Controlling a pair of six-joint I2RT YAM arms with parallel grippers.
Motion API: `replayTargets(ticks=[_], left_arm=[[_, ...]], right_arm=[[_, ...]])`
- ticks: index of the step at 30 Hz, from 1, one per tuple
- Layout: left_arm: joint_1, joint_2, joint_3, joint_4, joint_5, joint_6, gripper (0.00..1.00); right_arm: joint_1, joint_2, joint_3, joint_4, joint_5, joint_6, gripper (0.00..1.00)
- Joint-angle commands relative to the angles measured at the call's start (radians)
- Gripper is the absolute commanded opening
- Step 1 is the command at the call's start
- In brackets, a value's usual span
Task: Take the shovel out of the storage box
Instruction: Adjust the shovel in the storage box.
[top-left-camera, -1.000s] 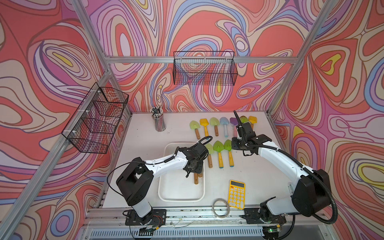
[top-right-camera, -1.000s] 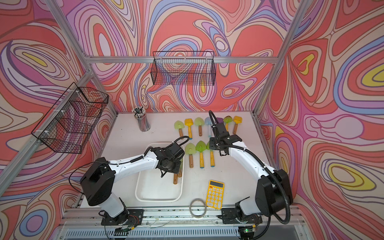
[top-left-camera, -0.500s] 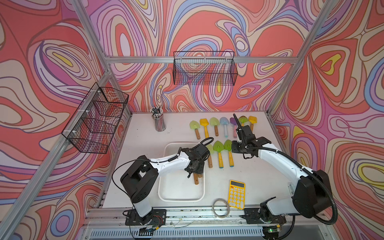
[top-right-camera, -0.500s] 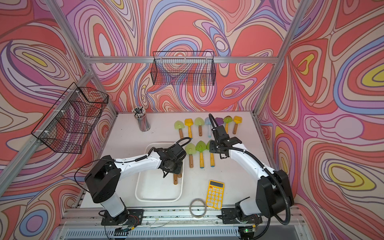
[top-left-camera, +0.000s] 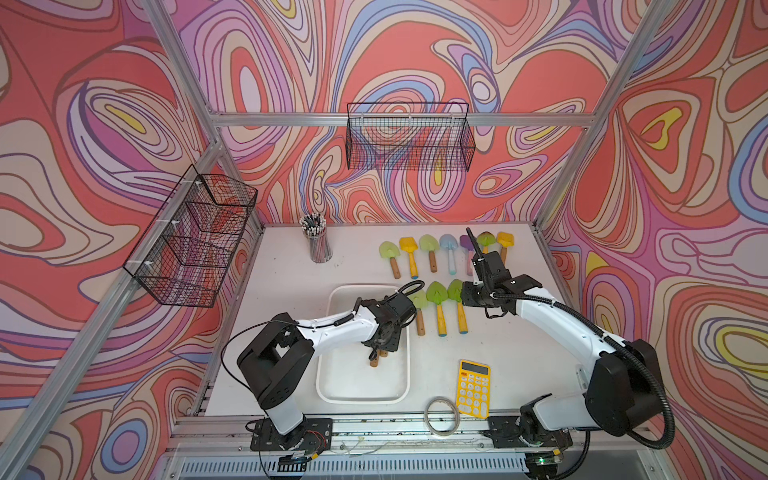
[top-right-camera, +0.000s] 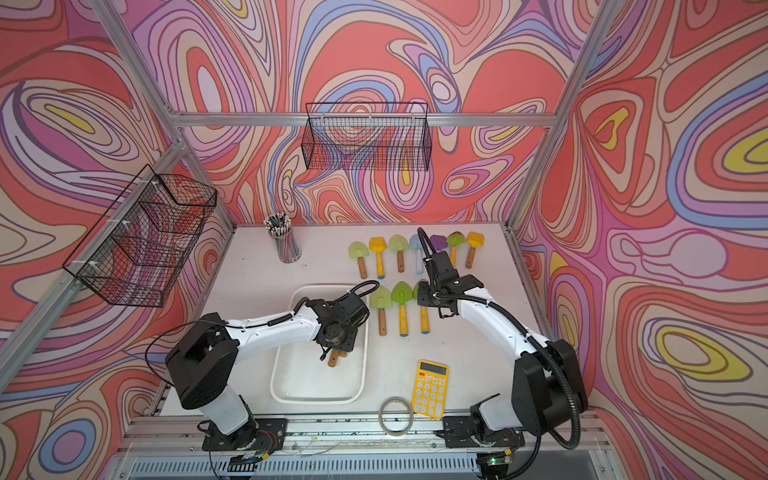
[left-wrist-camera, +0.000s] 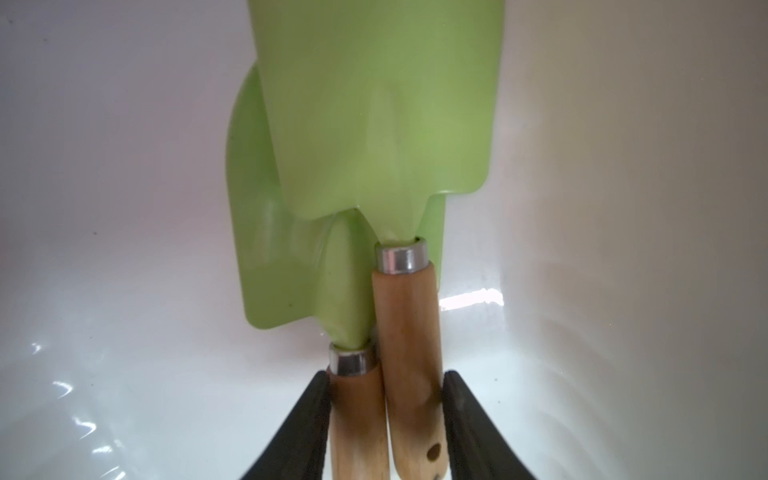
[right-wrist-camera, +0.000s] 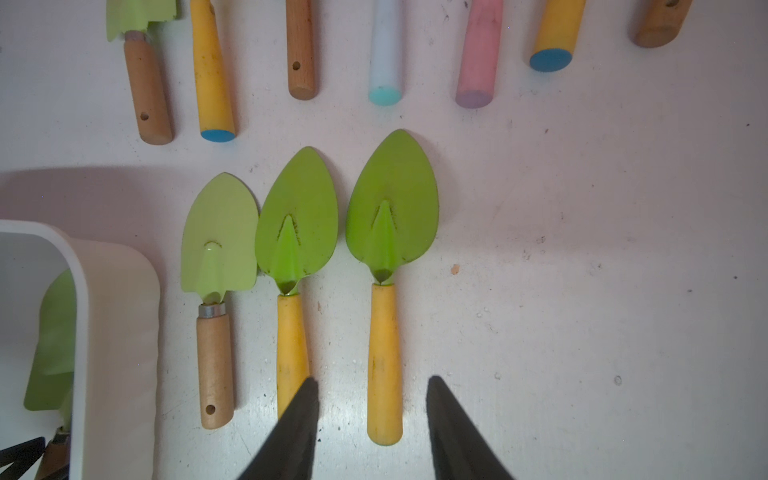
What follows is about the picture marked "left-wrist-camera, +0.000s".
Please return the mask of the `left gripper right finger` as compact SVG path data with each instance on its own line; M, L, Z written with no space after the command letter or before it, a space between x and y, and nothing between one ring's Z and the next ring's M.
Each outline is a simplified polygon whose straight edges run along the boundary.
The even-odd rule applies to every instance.
M457 371L445 372L441 399L453 479L535 479Z

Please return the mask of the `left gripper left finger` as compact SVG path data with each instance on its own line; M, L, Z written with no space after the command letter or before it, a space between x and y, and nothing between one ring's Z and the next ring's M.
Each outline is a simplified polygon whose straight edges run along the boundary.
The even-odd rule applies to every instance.
M318 371L243 480L323 478L331 413L330 377Z

